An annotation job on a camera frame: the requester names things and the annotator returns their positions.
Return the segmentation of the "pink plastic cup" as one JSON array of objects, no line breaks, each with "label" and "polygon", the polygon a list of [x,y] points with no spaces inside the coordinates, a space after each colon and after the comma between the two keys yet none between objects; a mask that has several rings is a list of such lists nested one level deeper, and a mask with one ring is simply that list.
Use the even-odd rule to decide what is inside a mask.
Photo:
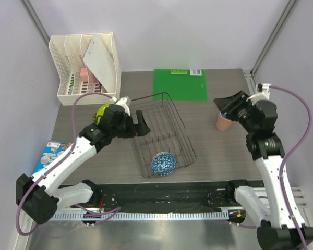
[{"label": "pink plastic cup", "polygon": [[232,120],[226,117],[226,115],[222,112],[219,112],[217,120],[216,120],[216,128],[220,131],[227,130],[232,125]]}]

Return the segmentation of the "lime green plate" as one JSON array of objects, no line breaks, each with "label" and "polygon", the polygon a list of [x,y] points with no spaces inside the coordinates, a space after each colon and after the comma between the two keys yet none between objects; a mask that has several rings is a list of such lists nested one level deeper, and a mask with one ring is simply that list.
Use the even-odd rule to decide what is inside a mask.
[{"label": "lime green plate", "polygon": [[107,103],[107,104],[102,105],[102,106],[98,109],[98,111],[95,113],[94,118],[95,118],[95,119],[98,119],[99,117],[102,117],[102,116],[104,115],[105,110],[106,110],[110,105],[112,105],[112,104],[113,104],[113,103]]}]

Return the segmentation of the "blue patterned bowl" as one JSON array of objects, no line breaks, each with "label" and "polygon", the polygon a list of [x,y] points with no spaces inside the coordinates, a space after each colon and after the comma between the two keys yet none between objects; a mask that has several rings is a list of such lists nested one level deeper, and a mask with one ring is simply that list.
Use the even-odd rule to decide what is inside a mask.
[{"label": "blue patterned bowl", "polygon": [[169,152],[157,153],[151,162],[151,170],[159,176],[167,176],[177,168],[177,157]]}]

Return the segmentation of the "red floral plate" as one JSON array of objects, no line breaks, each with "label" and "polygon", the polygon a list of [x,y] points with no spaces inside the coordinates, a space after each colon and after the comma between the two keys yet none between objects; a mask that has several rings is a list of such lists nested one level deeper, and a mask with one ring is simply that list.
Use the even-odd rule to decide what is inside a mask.
[{"label": "red floral plate", "polygon": [[97,114],[94,114],[94,116],[92,118],[92,123],[98,124],[98,116],[97,116]]}]

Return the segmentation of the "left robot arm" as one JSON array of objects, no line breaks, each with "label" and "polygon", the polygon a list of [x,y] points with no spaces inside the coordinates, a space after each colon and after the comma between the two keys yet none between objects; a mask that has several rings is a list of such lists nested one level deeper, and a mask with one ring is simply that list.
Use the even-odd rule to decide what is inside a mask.
[{"label": "left robot arm", "polygon": [[110,104],[97,121],[83,128],[72,145],[48,167],[32,176],[22,174],[16,181],[16,203],[37,224],[49,221],[59,208],[85,203],[97,207],[101,195],[88,180],[68,188],[60,188],[63,181],[82,163],[108,146],[113,138],[134,138],[150,133],[141,110],[133,122],[124,104]]}]

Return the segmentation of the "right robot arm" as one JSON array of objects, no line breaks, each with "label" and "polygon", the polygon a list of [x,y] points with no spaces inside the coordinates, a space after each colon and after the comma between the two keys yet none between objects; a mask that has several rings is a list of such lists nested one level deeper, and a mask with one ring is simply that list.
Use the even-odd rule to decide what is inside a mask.
[{"label": "right robot arm", "polygon": [[240,91],[214,99],[220,113],[237,121],[247,131],[246,146],[262,176],[268,204],[257,196],[247,180],[231,180],[226,186],[228,204],[242,205],[257,229],[261,249],[307,249],[313,242],[293,197],[285,169],[286,154],[274,132],[278,118],[276,104],[267,94],[248,96]]}]

